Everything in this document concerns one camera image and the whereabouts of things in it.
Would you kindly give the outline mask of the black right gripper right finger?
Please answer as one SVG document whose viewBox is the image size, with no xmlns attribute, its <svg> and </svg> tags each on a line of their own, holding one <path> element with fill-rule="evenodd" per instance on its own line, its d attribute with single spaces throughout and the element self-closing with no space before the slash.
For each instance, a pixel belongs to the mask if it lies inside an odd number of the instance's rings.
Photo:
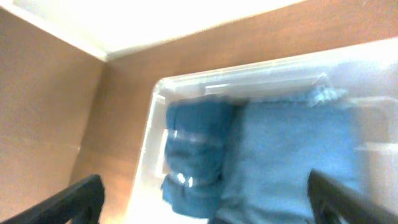
<svg viewBox="0 0 398 224">
<path fill-rule="evenodd" d="M 315 169 L 307 181 L 308 198 L 315 223 L 390 224 L 397 215 L 344 186 L 336 179 Z"/>
</svg>

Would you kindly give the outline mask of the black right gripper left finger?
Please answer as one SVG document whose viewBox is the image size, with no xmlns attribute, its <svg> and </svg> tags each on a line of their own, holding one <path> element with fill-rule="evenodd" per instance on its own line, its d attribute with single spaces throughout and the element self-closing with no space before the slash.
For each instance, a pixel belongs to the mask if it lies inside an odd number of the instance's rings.
<svg viewBox="0 0 398 224">
<path fill-rule="evenodd" d="M 5 224 L 98 224 L 105 192 L 101 177 L 89 175 L 29 209 L 4 220 Z"/>
</svg>

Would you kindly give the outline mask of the dark blue jeans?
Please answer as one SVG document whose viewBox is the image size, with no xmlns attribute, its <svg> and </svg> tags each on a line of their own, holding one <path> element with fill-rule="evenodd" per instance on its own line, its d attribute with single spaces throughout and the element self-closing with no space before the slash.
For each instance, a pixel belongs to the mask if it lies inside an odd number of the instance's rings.
<svg viewBox="0 0 398 224">
<path fill-rule="evenodd" d="M 319 86 L 240 106 L 213 222 L 312 222 L 307 180 L 314 169 L 359 190 L 358 129 L 344 95 L 342 89 Z"/>
</svg>

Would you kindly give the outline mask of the clear plastic storage container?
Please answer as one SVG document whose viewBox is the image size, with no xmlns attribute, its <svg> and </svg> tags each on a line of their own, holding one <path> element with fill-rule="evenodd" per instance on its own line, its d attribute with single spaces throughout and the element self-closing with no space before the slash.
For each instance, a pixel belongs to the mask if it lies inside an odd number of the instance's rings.
<svg viewBox="0 0 398 224">
<path fill-rule="evenodd" d="M 126 221 L 214 223 L 218 210 L 211 219 L 188 217 L 173 212 L 162 198 L 160 187 L 169 173 L 164 156 L 169 104 L 225 97 L 234 105 L 235 119 L 237 109 L 250 101 L 297 95 L 319 86 L 344 90 L 342 102 L 354 111 L 361 188 L 352 190 L 397 215 L 397 39 L 387 39 L 159 80 L 152 91 Z"/>
</svg>

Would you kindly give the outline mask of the blue garment with tape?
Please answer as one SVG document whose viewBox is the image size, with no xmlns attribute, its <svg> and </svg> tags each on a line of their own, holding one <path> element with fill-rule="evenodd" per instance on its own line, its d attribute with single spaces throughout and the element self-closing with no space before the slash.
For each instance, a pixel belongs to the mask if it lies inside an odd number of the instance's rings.
<svg viewBox="0 0 398 224">
<path fill-rule="evenodd" d="M 168 105 L 164 156 L 169 173 L 160 187 L 173 212 L 211 219 L 220 204 L 222 168 L 234 105 L 215 95 Z"/>
</svg>

